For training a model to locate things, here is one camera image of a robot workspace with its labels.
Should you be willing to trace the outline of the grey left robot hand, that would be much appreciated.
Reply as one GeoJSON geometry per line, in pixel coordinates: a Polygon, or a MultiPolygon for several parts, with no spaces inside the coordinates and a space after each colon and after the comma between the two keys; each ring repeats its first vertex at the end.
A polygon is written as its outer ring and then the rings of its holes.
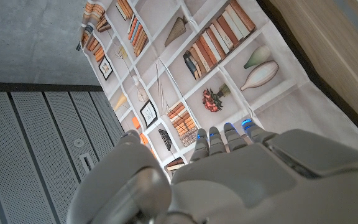
{"type": "Polygon", "coordinates": [[[301,129],[243,121],[199,129],[189,164],[167,179],[127,131],[85,177],[68,223],[358,223],[358,151],[301,129]]]}

